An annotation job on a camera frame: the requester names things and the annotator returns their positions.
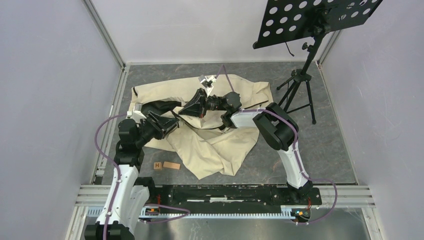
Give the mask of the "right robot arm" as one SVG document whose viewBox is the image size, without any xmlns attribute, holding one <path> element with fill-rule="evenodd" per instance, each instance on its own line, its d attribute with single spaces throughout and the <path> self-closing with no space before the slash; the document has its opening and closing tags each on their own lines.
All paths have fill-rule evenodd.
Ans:
<svg viewBox="0 0 424 240">
<path fill-rule="evenodd" d="M 275 102 L 265 108 L 243 109 L 240 95 L 234 91 L 224 96 L 209 96 L 203 88 L 178 112 L 203 118 L 208 111 L 223 111 L 227 128 L 256 127 L 266 143 L 277 151 L 286 172 L 289 199 L 302 204 L 309 198 L 313 183 L 304 169 L 298 146 L 298 125 Z"/>
</svg>

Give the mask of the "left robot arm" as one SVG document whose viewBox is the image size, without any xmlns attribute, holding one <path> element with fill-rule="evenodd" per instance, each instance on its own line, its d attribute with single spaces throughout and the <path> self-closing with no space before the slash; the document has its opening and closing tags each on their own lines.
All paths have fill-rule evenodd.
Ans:
<svg viewBox="0 0 424 240">
<path fill-rule="evenodd" d="M 86 240 L 133 240 L 139 216 L 145 204 L 153 203 L 157 190 L 151 177 L 139 177 L 144 159 L 143 147 L 152 139 L 162 140 L 179 126 L 175 117 L 152 111 L 127 113 L 118 124 L 119 141 L 115 156 L 113 180 L 103 210 L 94 224 L 84 231 Z"/>
</svg>

